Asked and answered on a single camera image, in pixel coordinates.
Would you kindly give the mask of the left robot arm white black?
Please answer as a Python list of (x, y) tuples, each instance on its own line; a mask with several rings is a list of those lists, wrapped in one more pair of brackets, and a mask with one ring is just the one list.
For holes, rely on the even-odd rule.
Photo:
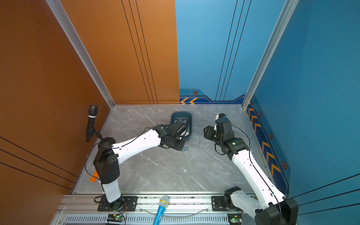
[(113, 138), (103, 138), (98, 144), (93, 164), (105, 194), (105, 205), (113, 211), (124, 205), (120, 164), (134, 155), (158, 146), (181, 151), (189, 135), (190, 124), (176, 120), (170, 125), (147, 127), (141, 135), (124, 142), (117, 143)]

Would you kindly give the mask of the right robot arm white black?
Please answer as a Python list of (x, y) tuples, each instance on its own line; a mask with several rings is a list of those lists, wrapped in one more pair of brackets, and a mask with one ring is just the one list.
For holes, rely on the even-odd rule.
[(241, 209), (257, 225), (295, 225), (299, 206), (293, 198), (286, 196), (271, 182), (256, 162), (250, 146), (241, 138), (235, 137), (233, 126), (227, 116), (218, 114), (215, 126), (204, 128), (204, 138), (221, 148), (240, 169), (255, 193), (255, 197), (245, 194), (239, 187), (224, 192), (224, 201), (229, 210)]

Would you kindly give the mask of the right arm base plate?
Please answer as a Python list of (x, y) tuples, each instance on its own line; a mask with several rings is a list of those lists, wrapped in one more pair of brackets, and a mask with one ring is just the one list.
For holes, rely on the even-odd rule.
[(230, 209), (224, 199), (224, 196), (211, 196), (211, 206), (214, 212), (229, 212)]

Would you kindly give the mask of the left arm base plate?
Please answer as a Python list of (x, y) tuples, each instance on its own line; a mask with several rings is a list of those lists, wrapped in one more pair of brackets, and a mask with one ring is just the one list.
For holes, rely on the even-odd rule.
[(109, 203), (105, 195), (94, 198), (94, 202), (98, 204), (97, 211), (110, 212), (134, 212), (137, 207), (137, 196), (122, 196), (113, 203)]

